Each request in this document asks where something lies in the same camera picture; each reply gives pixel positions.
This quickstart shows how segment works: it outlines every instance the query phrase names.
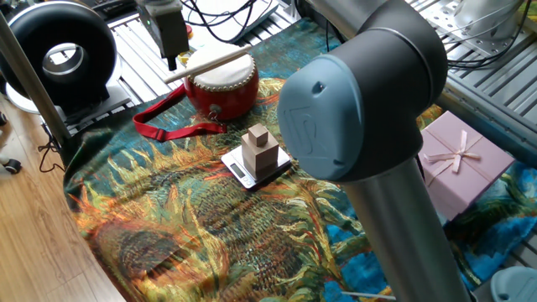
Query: gray robot arm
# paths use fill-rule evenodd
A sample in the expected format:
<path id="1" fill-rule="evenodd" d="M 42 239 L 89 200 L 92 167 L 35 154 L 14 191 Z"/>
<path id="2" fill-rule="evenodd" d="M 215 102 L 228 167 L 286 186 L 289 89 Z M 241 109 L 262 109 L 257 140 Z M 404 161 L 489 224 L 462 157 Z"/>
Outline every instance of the gray robot arm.
<path id="1" fill-rule="evenodd" d="M 446 83 L 443 44 L 404 0 L 310 2 L 350 40 L 282 88 L 288 150 L 342 184 L 397 301 L 471 301 L 414 161 L 415 119 Z"/>

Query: metal pole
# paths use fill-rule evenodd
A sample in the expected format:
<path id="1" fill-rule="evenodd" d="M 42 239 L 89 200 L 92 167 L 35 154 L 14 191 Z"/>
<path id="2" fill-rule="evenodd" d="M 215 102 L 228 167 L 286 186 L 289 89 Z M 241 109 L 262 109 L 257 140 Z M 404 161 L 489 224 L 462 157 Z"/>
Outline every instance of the metal pole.
<path id="1" fill-rule="evenodd" d="M 9 28 L 5 17 L 0 13 L 0 52 L 6 58 L 9 66 L 17 76 L 18 80 L 29 94 L 30 99 L 34 101 L 39 113 L 47 123 L 51 134 L 56 138 L 60 146 L 64 145 L 70 138 L 67 127 L 61 120 L 56 111 L 50 96 L 44 89 L 43 84 L 35 74 L 35 70 L 28 61 L 28 58 L 20 47 L 15 35 Z"/>
<path id="2" fill-rule="evenodd" d="M 397 301 L 471 301 L 414 159 L 343 187 Z"/>

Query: tapestry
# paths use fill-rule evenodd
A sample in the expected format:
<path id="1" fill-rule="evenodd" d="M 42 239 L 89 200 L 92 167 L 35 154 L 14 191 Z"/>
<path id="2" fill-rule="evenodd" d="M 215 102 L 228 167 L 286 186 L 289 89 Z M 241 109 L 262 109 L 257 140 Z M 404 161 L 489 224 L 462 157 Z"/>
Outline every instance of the tapestry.
<path id="1" fill-rule="evenodd" d="M 333 37 L 330 46 L 338 46 Z M 353 301 L 341 292 L 391 294 L 338 185 L 313 179 L 293 160 L 279 177 L 250 191 L 221 162 L 259 122 L 285 148 L 276 115 L 279 90 L 325 52 L 325 31 L 308 19 L 257 45 L 257 103 L 225 134 L 165 143 L 142 137 L 132 117 L 158 100 L 79 133 L 65 194 L 81 235 L 125 299 Z M 433 106 L 417 124 L 423 128 L 441 114 Z M 204 121 L 184 99 L 150 123 L 174 130 Z M 536 176 L 515 164 L 446 225 L 469 288 L 489 279 L 535 226 Z"/>

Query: drum head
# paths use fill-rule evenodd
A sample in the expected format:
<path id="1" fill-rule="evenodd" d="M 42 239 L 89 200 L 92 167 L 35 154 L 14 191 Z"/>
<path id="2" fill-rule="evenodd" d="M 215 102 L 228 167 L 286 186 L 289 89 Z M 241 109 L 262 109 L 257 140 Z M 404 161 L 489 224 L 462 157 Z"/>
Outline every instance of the drum head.
<path id="1" fill-rule="evenodd" d="M 193 68 L 209 60 L 214 60 L 240 47 L 233 44 L 222 44 L 218 47 L 203 47 L 197 50 L 186 63 L 186 68 Z M 244 55 L 225 65 L 189 78 L 196 86 L 215 91 L 228 91 L 246 85 L 253 77 L 255 63 L 251 55 Z"/>

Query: kitchen scale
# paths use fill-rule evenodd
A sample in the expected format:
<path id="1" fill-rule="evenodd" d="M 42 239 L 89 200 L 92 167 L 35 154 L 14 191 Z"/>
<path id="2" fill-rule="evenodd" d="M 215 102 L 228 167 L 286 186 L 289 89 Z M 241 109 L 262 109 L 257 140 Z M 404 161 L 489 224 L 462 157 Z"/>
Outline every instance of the kitchen scale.
<path id="1" fill-rule="evenodd" d="M 224 154 L 224 156 L 222 156 L 222 162 L 230 171 L 232 171 L 233 175 L 237 177 L 238 181 L 240 181 L 246 189 L 252 189 L 255 185 L 287 167 L 291 163 L 291 157 L 281 147 L 278 147 L 278 166 L 274 169 L 273 173 L 268 174 L 259 180 L 256 180 L 251 176 L 244 167 L 242 146 L 238 146 L 230 153 Z"/>

